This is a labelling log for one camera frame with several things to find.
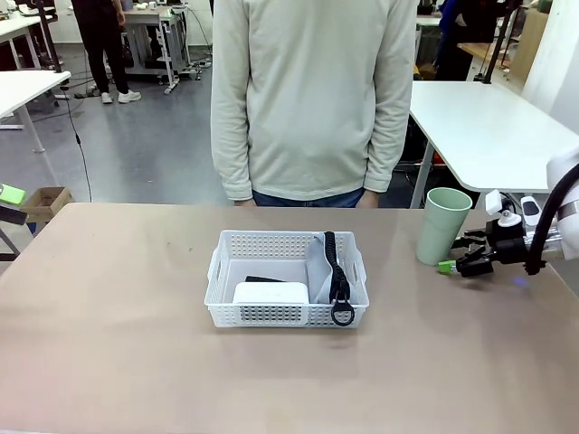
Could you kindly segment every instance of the basket handle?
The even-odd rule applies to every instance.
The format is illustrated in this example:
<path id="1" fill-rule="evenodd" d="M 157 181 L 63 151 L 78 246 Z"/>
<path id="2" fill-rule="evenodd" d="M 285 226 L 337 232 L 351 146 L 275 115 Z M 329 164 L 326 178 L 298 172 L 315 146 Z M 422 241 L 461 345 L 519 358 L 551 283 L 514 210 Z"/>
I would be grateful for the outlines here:
<path id="1" fill-rule="evenodd" d="M 211 276 L 214 274 L 215 267 L 217 267 L 219 262 L 220 260 L 217 260 L 217 249 L 215 249 L 211 255 L 211 263 L 209 264 L 209 271 L 207 271 L 207 280 L 211 280 Z"/>
<path id="2" fill-rule="evenodd" d="M 364 262 L 362 261 L 362 253 L 360 253 L 360 250 L 356 250 L 356 260 L 354 261 L 354 264 L 356 265 L 356 273 L 358 277 L 362 280 L 362 283 L 365 285 L 365 281 L 368 277 L 365 274 Z"/>

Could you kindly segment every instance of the person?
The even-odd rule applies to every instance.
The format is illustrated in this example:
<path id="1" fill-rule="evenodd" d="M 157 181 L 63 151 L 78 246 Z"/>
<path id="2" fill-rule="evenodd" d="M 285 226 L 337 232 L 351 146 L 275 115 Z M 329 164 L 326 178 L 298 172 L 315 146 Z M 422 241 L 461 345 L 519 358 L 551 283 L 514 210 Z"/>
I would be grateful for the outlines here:
<path id="1" fill-rule="evenodd" d="M 472 55 L 459 43 L 492 43 L 497 19 L 507 11 L 506 3 L 497 0 L 447 0 L 443 8 L 443 37 L 437 56 L 436 80 L 466 81 Z"/>
<path id="2" fill-rule="evenodd" d="M 214 165 L 239 206 L 377 208 L 403 151 L 416 3 L 214 4 Z"/>
<path id="3" fill-rule="evenodd" d="M 120 27 L 125 25 L 125 14 L 120 0 L 72 0 L 72 7 L 89 57 L 90 72 L 103 104 L 113 102 L 103 52 L 109 59 L 110 71 L 119 91 L 119 102 L 126 104 L 141 99 L 140 93 L 128 88 L 123 65 Z"/>

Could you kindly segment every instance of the green object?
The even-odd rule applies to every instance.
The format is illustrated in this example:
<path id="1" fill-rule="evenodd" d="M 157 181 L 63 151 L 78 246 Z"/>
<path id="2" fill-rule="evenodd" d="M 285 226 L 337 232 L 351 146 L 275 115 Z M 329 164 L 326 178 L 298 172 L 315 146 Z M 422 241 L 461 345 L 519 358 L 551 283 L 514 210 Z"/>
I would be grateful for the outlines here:
<path id="1" fill-rule="evenodd" d="M 552 6 L 553 0 L 541 0 L 537 9 L 542 14 L 548 14 L 551 12 Z"/>
<path id="2" fill-rule="evenodd" d="M 416 251 L 421 263 L 436 267 L 447 259 L 470 208 L 472 199 L 458 190 L 434 188 L 428 192 L 424 225 Z"/>
<path id="3" fill-rule="evenodd" d="M 438 264 L 438 271 L 441 274 L 452 274 L 456 269 L 456 260 L 446 260 Z"/>
<path id="4" fill-rule="evenodd" d="M 0 202 L 20 206 L 25 196 L 26 191 L 24 190 L 11 187 L 10 185 L 0 184 Z"/>

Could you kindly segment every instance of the white sneaker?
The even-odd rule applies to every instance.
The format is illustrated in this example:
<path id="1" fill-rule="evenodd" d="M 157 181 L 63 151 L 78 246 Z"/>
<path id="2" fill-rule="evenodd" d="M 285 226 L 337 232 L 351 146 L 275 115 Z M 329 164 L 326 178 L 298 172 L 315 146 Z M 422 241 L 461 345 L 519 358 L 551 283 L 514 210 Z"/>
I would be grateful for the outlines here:
<path id="1" fill-rule="evenodd" d="M 119 93 L 119 102 L 121 104 L 128 104 L 129 102 L 139 101 L 140 99 L 141 94 L 139 92 L 129 90 L 127 93 Z"/>
<path id="2" fill-rule="evenodd" d="M 103 104 L 112 104 L 112 97 L 108 92 L 102 92 L 100 94 L 100 99 L 102 100 Z"/>

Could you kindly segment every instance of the white plastic basket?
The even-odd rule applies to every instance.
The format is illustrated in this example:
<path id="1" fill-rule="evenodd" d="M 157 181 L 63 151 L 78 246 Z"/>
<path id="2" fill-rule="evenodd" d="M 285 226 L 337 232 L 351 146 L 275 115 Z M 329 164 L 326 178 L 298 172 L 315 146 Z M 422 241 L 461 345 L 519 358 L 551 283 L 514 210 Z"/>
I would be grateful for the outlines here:
<path id="1" fill-rule="evenodd" d="M 216 327 L 337 327 L 331 305 L 235 305 L 233 295 L 247 276 L 308 284 L 306 249 L 319 232 L 223 231 L 209 266 L 205 305 Z M 336 232 L 338 263 L 350 282 L 357 328 L 369 306 L 362 255 L 352 232 Z M 347 321 L 349 313 L 337 313 Z"/>

